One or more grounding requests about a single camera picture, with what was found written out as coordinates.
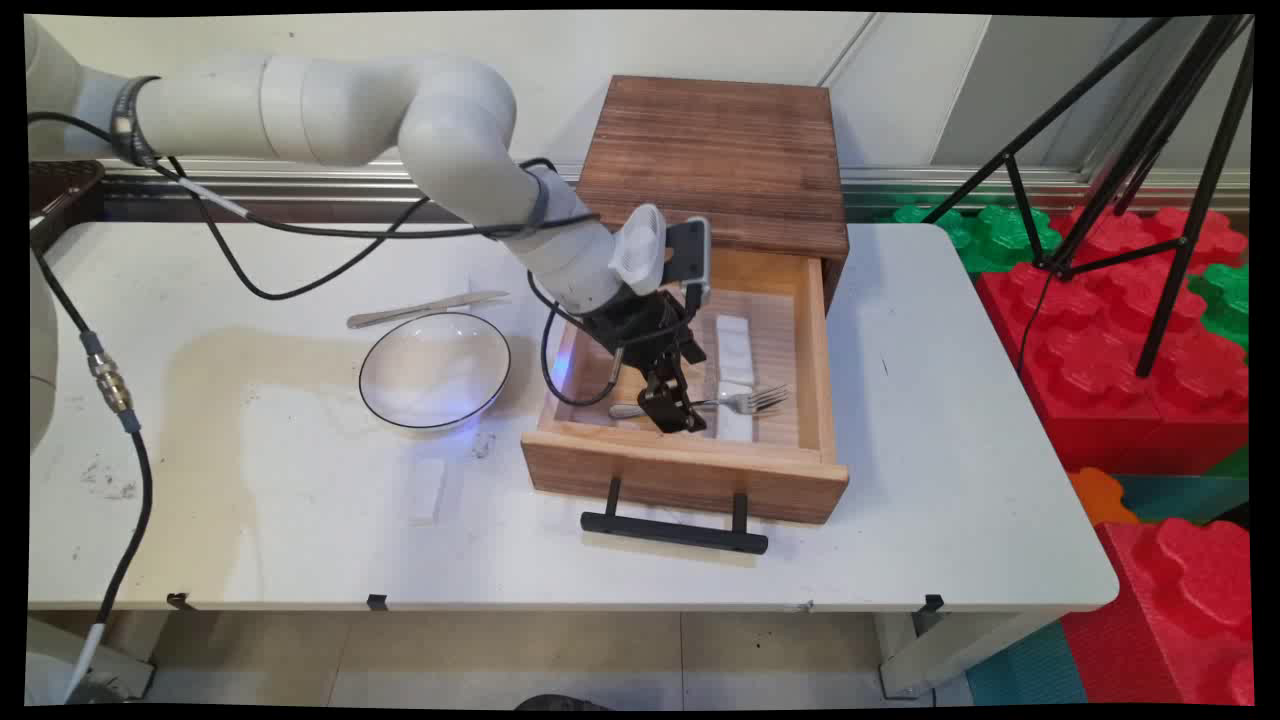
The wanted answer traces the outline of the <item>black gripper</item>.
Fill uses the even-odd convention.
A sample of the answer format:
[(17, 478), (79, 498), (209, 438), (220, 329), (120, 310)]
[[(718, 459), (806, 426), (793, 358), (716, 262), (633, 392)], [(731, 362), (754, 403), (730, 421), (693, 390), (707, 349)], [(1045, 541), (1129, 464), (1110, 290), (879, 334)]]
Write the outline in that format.
[(637, 296), (625, 287), (605, 306), (580, 316), (584, 332), (611, 356), (614, 379), (622, 366), (640, 370), (645, 388), (640, 409), (664, 434), (703, 433), (707, 420), (696, 401), (705, 398), (707, 354), (690, 328), (704, 300), (701, 286)]

